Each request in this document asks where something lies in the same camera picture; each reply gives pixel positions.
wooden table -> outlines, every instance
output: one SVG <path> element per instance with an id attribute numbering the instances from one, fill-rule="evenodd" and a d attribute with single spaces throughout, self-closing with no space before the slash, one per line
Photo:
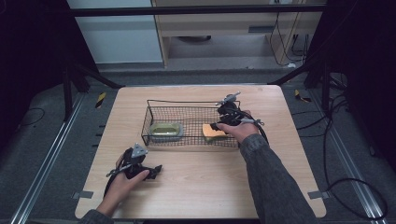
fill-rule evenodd
<path id="1" fill-rule="evenodd" d="M 241 109 L 261 119 L 272 149 L 297 181 L 317 217 L 326 214 L 321 199 L 310 200 L 307 192 L 318 190 L 303 146 L 278 86 L 179 86 L 120 89 L 93 160 L 76 216 L 82 217 L 102 201 L 106 174 L 125 149 L 144 145 L 141 132 L 147 99 L 216 102 L 241 91 Z M 155 180 L 142 182 L 114 217 L 151 218 L 256 218 L 248 187 L 246 164 L 237 148 L 208 146 L 151 147 L 143 164 L 163 170 Z"/>

